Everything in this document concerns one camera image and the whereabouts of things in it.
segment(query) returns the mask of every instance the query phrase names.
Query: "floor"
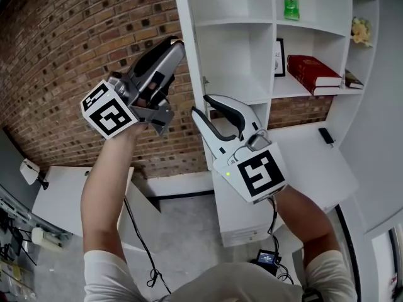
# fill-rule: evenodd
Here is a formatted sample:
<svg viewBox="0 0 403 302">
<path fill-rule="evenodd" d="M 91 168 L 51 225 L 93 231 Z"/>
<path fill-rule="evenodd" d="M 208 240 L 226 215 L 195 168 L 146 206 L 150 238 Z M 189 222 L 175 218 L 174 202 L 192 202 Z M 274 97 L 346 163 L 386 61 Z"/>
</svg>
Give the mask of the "floor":
<svg viewBox="0 0 403 302">
<path fill-rule="evenodd" d="M 221 244 L 213 195 L 162 200 L 161 212 L 164 223 L 154 261 L 171 291 L 220 262 L 247 261 L 255 258 L 260 248 L 273 248 L 270 238 L 262 242 L 224 248 Z M 339 240 L 344 242 L 337 215 L 332 211 L 329 216 Z M 292 253 L 302 245 L 286 227 L 281 227 L 276 234 L 280 241 L 282 262 L 296 280 Z M 140 292 L 149 301 L 166 295 L 166 289 L 160 280 L 154 288 L 147 287 L 150 263 L 145 253 L 125 250 L 125 256 Z M 82 301 L 82 257 L 82 239 L 79 237 L 72 238 L 63 254 L 42 249 L 38 255 L 38 266 L 35 268 L 37 301 L 50 302 L 55 298 L 60 302 Z"/>
</svg>

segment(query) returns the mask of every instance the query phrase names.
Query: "green bottle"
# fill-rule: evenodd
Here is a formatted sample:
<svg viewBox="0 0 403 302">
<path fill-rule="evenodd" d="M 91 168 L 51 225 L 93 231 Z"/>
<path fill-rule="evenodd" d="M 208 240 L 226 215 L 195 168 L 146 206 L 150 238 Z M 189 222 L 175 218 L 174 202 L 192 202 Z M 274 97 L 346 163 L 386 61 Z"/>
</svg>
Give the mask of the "green bottle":
<svg viewBox="0 0 403 302">
<path fill-rule="evenodd" d="M 300 19 L 300 0 L 284 0 L 284 18 L 289 20 Z"/>
</svg>

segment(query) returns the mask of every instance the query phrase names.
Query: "small black device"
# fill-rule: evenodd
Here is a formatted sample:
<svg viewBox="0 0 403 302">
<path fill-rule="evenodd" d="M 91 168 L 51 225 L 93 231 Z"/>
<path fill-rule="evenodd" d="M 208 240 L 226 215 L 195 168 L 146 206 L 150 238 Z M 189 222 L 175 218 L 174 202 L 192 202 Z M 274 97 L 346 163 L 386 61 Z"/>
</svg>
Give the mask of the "small black device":
<svg viewBox="0 0 403 302">
<path fill-rule="evenodd" d="M 270 250 L 259 250 L 258 256 L 256 259 L 252 260 L 252 264 L 256 264 L 266 271 L 268 271 L 270 274 L 276 276 L 277 273 L 277 268 L 278 264 L 281 261 L 281 257 L 278 256 L 278 253 L 274 253 Z"/>
<path fill-rule="evenodd" d="M 326 144 L 333 144 L 334 140 L 330 133 L 328 132 L 327 128 L 320 128 L 319 133 L 322 135 L 322 138 L 325 140 Z"/>
</svg>

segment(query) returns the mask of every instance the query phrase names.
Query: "white table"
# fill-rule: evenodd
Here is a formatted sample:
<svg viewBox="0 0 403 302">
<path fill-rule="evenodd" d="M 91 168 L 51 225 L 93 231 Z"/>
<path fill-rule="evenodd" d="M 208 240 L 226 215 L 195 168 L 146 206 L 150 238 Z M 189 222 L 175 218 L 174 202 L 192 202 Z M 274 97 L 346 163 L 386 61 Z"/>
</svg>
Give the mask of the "white table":
<svg viewBox="0 0 403 302">
<path fill-rule="evenodd" d="M 59 228 L 82 237 L 81 194 L 91 169 L 90 167 L 51 167 L 46 175 L 49 187 L 46 190 L 40 188 L 32 213 Z M 129 169 L 126 198 L 140 233 L 149 250 L 153 252 L 159 234 L 161 214 L 130 181 L 133 170 L 133 167 Z M 125 248 L 143 250 L 125 205 L 119 216 L 118 230 Z"/>
<path fill-rule="evenodd" d="M 339 149 L 323 142 L 317 130 L 319 127 L 326 127 L 326 123 L 269 130 L 268 136 L 278 143 L 290 185 L 308 196 L 322 210 L 328 211 L 351 196 L 358 189 L 358 183 Z M 223 135 L 234 132 L 224 130 L 222 126 L 218 126 L 218 129 Z M 273 218 L 269 202 L 249 204 L 223 177 L 215 171 L 212 171 L 212 176 L 224 246 L 267 238 Z M 278 218 L 275 229 L 283 224 L 283 220 Z"/>
</svg>

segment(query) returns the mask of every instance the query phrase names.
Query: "cable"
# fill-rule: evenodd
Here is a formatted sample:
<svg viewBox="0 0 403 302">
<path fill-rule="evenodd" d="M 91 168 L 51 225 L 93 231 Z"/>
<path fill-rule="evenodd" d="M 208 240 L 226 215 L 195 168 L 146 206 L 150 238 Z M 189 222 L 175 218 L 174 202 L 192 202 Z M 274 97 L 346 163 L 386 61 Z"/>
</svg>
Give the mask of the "cable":
<svg viewBox="0 0 403 302">
<path fill-rule="evenodd" d="M 156 265 L 154 264 L 154 260 L 151 257 L 151 253 L 150 253 L 148 247 L 146 246 L 145 242 L 143 241 L 143 238 L 141 237 L 139 229 L 137 228 L 137 224 L 136 224 L 136 222 L 134 220 L 132 210 L 130 209 L 129 204 L 127 203 L 126 197 L 124 199 L 124 203 L 125 203 L 128 215 L 129 215 L 130 219 L 132 220 L 133 227 L 134 227 L 134 230 L 135 230 L 135 232 L 137 234 L 137 237 L 141 241 L 141 244 L 143 245 L 144 250 L 147 252 L 147 255 L 149 256 L 149 259 L 150 259 L 150 262 L 151 262 L 151 266 L 152 266 L 152 270 L 150 271 L 151 279 L 147 281 L 147 286 L 149 288 L 153 288 L 154 285 L 156 284 L 156 281 L 157 281 L 158 276 L 159 276 L 161 278 L 162 283 L 164 283 L 166 290 L 169 292 L 169 294 L 171 294 L 171 291 L 169 290 L 168 286 L 166 285 L 166 283 L 164 281 L 164 278 L 162 277 L 162 274 L 156 269 Z"/>
<path fill-rule="evenodd" d="M 23 161 L 23 163 L 30 168 L 31 170 L 34 170 L 37 174 L 39 174 L 39 171 L 36 171 L 33 167 L 31 167 L 29 164 L 26 163 L 26 160 Z"/>
<path fill-rule="evenodd" d="M 266 141 L 267 141 L 267 143 L 270 145 L 271 144 L 271 141 L 270 140 L 268 140 L 268 138 L 267 138 L 267 131 L 265 130 L 265 129 L 260 129 L 260 130 L 258 130 L 254 135 L 256 135 L 256 134 L 258 134 L 258 135 L 260 135 L 261 137 L 263 137 Z M 237 154 L 237 152 L 240 150 L 240 149 L 242 149 L 242 148 L 248 148 L 251 152 L 254 152 L 255 150 L 253 149 L 253 148 L 251 148 L 248 144 L 244 144 L 244 145 L 242 145 L 242 146 L 240 146 L 238 149 L 236 149 L 235 150 L 235 152 L 234 152 L 234 154 L 232 155 L 233 157 L 234 157 L 234 159 L 235 159 L 235 161 L 239 161 L 238 159 L 237 159 L 237 157 L 236 157 L 236 154 Z"/>
<path fill-rule="evenodd" d="M 273 234 L 274 229 L 275 229 L 275 225 L 276 225 L 276 220 L 277 220 L 277 202 L 276 202 L 276 198 L 274 197 L 274 195 L 272 197 L 269 197 L 268 201 L 271 202 L 271 205 L 273 207 L 273 219 L 271 221 L 271 225 L 270 225 L 269 230 L 267 232 L 268 232 L 269 235 L 271 235 L 271 237 L 273 239 L 273 243 L 275 245 L 275 259 L 276 259 L 278 251 L 280 249 L 280 244 L 278 243 L 278 239 Z M 275 266 L 277 266 L 277 269 L 281 273 L 277 278 L 279 280 L 281 280 L 282 282 L 284 282 L 286 279 L 289 279 L 291 281 L 291 283 L 294 284 L 293 279 L 291 278 L 291 276 L 288 273 L 288 269 L 283 264 L 276 263 L 276 261 L 274 261 L 273 263 L 274 263 Z M 284 268 L 285 274 L 281 271 L 281 267 Z"/>
</svg>

